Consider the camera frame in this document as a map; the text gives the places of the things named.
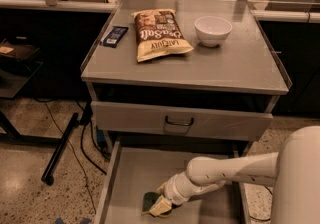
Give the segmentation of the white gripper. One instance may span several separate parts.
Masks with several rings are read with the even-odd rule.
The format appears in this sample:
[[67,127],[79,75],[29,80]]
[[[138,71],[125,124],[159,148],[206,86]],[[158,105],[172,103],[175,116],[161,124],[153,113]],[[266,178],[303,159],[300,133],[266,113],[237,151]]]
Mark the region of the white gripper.
[[165,217],[172,213],[172,204],[182,205],[199,192],[184,172],[172,176],[161,184],[156,193],[163,194],[151,201],[148,212],[154,217]]

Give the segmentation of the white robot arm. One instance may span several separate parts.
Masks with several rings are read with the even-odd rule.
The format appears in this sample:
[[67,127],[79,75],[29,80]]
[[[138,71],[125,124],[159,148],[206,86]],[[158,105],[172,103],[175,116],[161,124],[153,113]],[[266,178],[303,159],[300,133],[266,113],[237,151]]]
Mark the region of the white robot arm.
[[158,198],[148,212],[160,216],[227,181],[271,187],[270,224],[320,224],[320,127],[293,132],[274,153],[196,157],[157,189]]

